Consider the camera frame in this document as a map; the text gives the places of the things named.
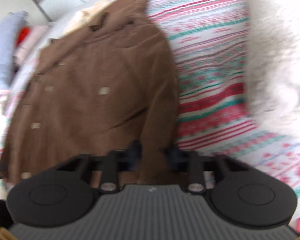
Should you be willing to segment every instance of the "gray ribbed panel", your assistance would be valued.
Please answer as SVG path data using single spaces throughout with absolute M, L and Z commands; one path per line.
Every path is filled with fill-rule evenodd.
M 10 232 L 19 240 L 295 240 L 287 226 L 239 228 L 214 214 L 205 199 L 177 185 L 129 185 L 103 196 L 80 220 L 59 228 L 22 224 Z

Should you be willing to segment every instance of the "coat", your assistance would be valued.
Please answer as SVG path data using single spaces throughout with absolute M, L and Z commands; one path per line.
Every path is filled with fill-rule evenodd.
M 162 152 L 178 117 L 178 75 L 168 41 L 146 6 L 147 0 L 117 0 L 42 50 L 0 160 L 9 182 L 140 139 L 140 169 L 122 174 L 121 184 L 179 183 Z

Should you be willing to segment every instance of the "black circular cover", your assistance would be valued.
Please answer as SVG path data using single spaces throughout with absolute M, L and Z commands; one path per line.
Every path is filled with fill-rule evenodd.
M 18 183 L 7 207 L 14 220 L 36 227 L 56 227 L 84 216 L 94 202 L 90 186 L 67 171 L 49 170 Z
M 297 198 L 286 184 L 259 171 L 233 172 L 211 193 L 214 207 L 235 223 L 271 227 L 291 218 Z

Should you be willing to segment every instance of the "white logo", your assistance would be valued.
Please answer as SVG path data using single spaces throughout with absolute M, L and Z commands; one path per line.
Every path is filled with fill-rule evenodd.
M 155 190 L 157 190 L 157 188 L 156 188 L 156 187 L 152 187 L 152 188 L 148 188 L 148 190 L 149 190 L 150 192 L 154 192 Z

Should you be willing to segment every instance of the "white fluffy pillow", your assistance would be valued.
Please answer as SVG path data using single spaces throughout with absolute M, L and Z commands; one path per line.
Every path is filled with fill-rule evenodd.
M 300 0 L 248 0 L 246 96 L 266 130 L 300 138 Z

